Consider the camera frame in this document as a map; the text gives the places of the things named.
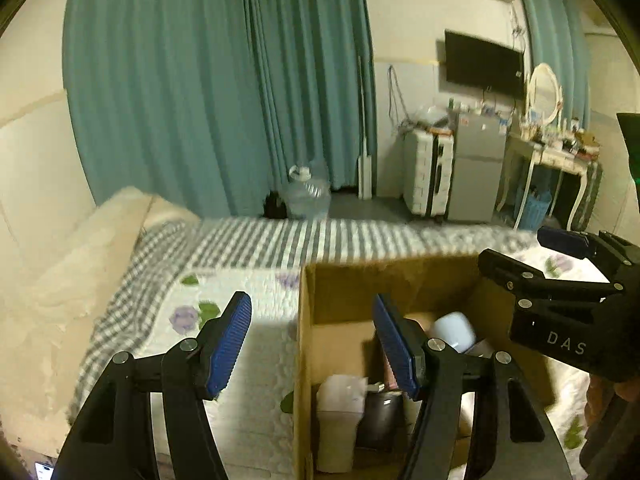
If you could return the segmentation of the light blue earbuds case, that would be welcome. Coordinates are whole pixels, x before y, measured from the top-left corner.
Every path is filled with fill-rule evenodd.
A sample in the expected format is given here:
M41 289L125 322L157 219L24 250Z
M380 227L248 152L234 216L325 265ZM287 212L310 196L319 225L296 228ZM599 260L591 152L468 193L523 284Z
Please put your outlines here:
M450 312L438 318L430 328L430 336L445 341L458 353L467 352L476 343L473 326L459 311Z

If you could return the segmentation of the pink rose compact mirror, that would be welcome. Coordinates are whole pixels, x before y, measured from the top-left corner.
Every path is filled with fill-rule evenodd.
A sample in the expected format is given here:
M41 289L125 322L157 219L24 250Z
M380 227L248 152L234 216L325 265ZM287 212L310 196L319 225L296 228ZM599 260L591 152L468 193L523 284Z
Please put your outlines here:
M383 360L383 384L385 389L388 391L401 391L401 385L398 384L397 377L393 371L392 363L390 362L390 358L387 355L387 352L382 349L382 360Z

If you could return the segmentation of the brown cardboard box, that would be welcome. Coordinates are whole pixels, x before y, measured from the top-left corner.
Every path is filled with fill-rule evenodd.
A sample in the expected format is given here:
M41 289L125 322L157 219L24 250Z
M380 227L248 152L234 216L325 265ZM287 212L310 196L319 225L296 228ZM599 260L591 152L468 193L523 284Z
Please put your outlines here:
M320 476L322 451L352 452L354 427L318 414L335 375L389 365L421 409L408 446L360 452L355 479L566 479L546 409L546 361L510 341L512 298L473 257L314 263L300 278L294 456L298 478Z

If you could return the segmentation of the white cylinder bottle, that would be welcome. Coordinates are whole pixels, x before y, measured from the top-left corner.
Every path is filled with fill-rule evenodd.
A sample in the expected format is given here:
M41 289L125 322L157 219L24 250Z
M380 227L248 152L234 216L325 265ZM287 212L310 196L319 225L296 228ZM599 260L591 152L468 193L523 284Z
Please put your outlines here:
M350 375L332 375L320 385L317 392L318 471L344 474L352 470L367 390L367 378Z

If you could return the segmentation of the black power adapter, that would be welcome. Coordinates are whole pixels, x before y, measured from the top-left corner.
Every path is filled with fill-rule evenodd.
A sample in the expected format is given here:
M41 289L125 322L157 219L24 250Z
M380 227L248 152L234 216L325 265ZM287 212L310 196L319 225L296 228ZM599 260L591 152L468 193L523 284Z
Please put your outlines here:
M401 408L400 391L369 391L357 429L356 447L390 452L394 447Z

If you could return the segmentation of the white dressing table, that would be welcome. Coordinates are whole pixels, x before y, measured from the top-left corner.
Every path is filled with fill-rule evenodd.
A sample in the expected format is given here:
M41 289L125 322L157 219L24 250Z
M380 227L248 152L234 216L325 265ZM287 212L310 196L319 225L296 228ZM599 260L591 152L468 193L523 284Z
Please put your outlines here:
M591 219L602 176L598 162L511 136L506 141L496 211L511 205L516 230L530 230L535 220L562 211L562 226L582 231Z

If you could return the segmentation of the silver mini fridge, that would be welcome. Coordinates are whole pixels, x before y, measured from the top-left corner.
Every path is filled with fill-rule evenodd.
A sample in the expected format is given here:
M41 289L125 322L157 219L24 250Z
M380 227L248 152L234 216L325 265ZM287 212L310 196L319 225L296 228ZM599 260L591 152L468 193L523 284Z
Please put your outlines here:
M501 127L498 117L471 113L458 115L448 202L449 221L491 222L504 154L506 130Z

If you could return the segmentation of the white suitcase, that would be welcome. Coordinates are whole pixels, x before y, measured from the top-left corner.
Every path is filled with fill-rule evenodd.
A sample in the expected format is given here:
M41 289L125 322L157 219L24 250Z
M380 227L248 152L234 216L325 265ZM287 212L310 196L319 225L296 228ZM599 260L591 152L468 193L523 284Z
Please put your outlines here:
M442 219L449 202L454 138L414 129L404 137L402 197L415 216Z

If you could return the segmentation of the oval white mirror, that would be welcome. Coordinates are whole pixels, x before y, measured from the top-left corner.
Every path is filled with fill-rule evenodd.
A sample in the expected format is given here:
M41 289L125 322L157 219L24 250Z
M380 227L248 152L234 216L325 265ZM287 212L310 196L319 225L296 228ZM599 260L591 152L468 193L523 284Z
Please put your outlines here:
M530 74L525 101L525 116L530 124L548 126L562 110L562 87L551 66L539 63Z

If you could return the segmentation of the beige blanket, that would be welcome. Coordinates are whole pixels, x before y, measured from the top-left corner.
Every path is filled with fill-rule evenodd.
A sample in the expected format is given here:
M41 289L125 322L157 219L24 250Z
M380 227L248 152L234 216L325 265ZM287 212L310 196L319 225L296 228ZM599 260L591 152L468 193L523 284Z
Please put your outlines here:
M123 188L66 238L40 274L1 281L1 423L10 442L58 455L93 326L119 289L142 234L196 215Z

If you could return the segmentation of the clear water jug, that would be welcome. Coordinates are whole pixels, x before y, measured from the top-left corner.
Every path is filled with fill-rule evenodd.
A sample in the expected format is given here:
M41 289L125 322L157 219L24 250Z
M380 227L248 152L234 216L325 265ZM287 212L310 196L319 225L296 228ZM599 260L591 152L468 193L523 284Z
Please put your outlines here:
M288 170L284 201L291 219L326 220L330 212L331 187L309 166L294 165Z

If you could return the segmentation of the teal right curtain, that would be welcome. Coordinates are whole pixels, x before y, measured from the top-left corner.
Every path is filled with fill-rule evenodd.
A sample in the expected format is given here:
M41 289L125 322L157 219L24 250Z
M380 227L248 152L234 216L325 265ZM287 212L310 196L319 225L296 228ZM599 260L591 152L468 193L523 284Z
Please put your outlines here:
M577 0L522 0L535 66L547 63L563 87L563 116L590 123L589 52Z

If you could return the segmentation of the black wall television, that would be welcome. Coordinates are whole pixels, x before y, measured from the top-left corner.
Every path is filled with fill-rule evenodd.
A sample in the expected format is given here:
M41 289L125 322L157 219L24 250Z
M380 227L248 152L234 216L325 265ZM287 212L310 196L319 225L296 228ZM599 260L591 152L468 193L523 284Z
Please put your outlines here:
M477 37L445 32L448 82L522 100L525 94L524 54Z

